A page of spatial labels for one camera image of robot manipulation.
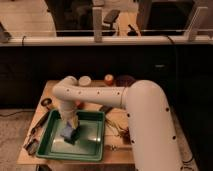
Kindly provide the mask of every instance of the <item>small object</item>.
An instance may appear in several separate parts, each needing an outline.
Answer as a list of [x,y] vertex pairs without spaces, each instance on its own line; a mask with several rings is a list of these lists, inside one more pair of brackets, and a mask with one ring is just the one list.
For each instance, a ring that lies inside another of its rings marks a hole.
[[136,30],[129,24],[128,27],[130,28],[130,31],[127,33],[128,36],[138,36],[138,33]]
[[45,107],[48,111],[49,110],[52,110],[54,107],[52,105],[52,99],[51,98],[44,98],[42,101],[41,101],[41,105],[43,107]]
[[75,104],[77,106],[78,109],[83,109],[84,108],[84,102],[76,100]]
[[90,86],[92,80],[89,76],[82,76],[79,80],[78,80],[78,84],[79,86],[82,87],[88,87]]
[[27,144],[27,146],[25,146],[24,148],[27,150],[28,155],[34,155],[35,152],[37,151],[38,145],[39,145],[38,140],[36,140],[35,138],[33,138]]
[[66,127],[61,131],[60,135],[66,140],[71,141],[72,136],[75,134],[76,129],[73,129],[72,126],[67,122]]
[[30,130],[30,135],[27,140],[27,143],[24,145],[24,148],[27,150],[28,146],[32,143],[34,136],[38,130],[38,128],[42,127],[49,117],[49,111],[42,116],[42,118],[36,123],[36,125]]
[[108,85],[108,86],[113,85],[113,83],[114,83],[114,76],[111,75],[111,74],[105,75],[105,77],[104,77],[104,83],[106,85]]
[[135,82],[135,78],[130,75],[121,75],[115,79],[115,84],[118,87],[130,87]]
[[109,113],[111,110],[113,109],[113,107],[110,106],[101,106],[99,111],[104,112],[105,114]]

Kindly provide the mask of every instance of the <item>floor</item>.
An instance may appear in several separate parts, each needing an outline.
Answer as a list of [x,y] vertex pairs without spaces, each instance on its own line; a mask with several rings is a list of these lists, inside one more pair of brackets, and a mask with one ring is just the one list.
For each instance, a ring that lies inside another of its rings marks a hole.
[[[105,0],[105,11],[137,11],[133,0]],[[13,37],[55,36],[52,17],[44,0],[0,0],[0,22]]]
[[[0,115],[7,115],[20,109],[0,109]],[[35,171],[35,165],[17,165],[33,112],[22,112],[10,117],[0,117],[0,171]],[[134,171],[132,165],[50,165],[53,171]]]
[[[7,115],[15,111],[17,109],[1,109],[0,114]],[[32,117],[32,112],[0,117],[0,171],[35,171],[35,166],[16,164]]]

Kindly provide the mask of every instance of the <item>black wall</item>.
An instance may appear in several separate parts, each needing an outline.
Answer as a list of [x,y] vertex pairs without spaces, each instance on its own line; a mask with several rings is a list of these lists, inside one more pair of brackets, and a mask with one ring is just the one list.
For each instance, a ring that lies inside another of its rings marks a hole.
[[0,47],[0,107],[35,107],[46,81],[67,75],[153,80],[175,106],[199,167],[210,171],[212,51],[211,45]]

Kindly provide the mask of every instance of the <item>blue object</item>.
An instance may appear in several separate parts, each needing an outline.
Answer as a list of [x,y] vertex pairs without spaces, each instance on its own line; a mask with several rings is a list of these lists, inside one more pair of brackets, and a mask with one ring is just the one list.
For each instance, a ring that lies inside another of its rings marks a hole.
[[60,135],[64,137],[66,141],[71,141],[75,132],[76,130],[73,129],[72,126],[67,122],[66,127],[62,129]]

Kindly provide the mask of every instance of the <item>green tray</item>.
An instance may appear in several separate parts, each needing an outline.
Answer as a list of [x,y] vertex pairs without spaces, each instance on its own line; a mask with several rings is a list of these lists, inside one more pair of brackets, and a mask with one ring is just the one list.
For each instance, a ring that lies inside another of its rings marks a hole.
[[79,110],[80,126],[74,142],[64,141],[60,136],[66,123],[57,110],[51,111],[46,129],[36,153],[39,158],[100,161],[103,155],[105,114],[96,111]]

